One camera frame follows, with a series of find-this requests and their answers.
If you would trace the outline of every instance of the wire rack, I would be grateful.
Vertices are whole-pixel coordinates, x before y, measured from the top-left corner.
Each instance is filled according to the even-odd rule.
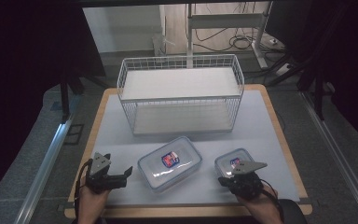
[[[231,132],[243,87],[235,55],[129,58],[117,80],[133,134]]]

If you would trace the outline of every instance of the transparent food container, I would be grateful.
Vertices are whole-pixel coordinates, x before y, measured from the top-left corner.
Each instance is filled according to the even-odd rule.
[[[138,168],[150,188],[162,192],[193,174],[200,166],[202,156],[187,137],[179,137],[143,156]]]
[[[254,161],[249,152],[244,148],[238,148],[214,160],[214,168],[219,176],[232,177],[234,167],[240,161]]]

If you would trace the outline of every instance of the container label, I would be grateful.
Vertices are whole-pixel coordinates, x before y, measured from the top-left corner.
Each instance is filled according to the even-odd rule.
[[[235,166],[237,166],[238,163],[240,163],[240,158],[238,158],[238,157],[229,162],[229,164],[231,165],[231,167],[233,169],[235,168]]]
[[[179,157],[175,152],[169,152],[165,154],[163,157],[161,157],[161,160],[167,168],[171,168],[179,163]]]

